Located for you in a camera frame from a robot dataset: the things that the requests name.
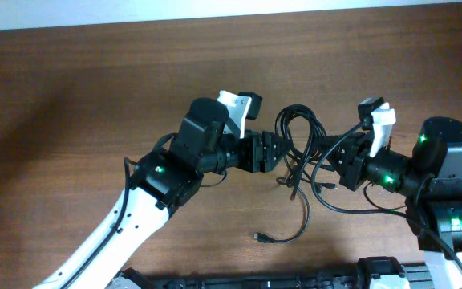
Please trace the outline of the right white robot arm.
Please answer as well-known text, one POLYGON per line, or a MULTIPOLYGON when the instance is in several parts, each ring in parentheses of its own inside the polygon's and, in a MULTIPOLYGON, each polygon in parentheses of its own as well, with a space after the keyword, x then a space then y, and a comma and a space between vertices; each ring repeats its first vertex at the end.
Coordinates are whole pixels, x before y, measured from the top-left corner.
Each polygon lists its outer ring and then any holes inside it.
POLYGON ((425 253, 436 288, 462 288, 462 122, 442 116, 424 121, 411 156, 391 150, 385 136, 353 128, 318 141, 322 159, 355 191, 365 181, 405 197, 401 214, 425 253))

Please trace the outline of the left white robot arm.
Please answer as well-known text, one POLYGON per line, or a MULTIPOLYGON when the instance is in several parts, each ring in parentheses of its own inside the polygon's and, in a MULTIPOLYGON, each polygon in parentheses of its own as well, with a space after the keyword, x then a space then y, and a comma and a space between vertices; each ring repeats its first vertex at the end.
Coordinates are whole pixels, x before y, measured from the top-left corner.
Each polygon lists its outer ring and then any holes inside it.
POLYGON ((163 136, 137 162, 124 160, 124 190, 75 253, 40 288, 105 288, 134 252, 201 188, 206 173, 229 168, 268 173, 292 149, 273 132, 245 129, 258 106, 240 120, 219 100, 194 100, 178 132, 163 136))

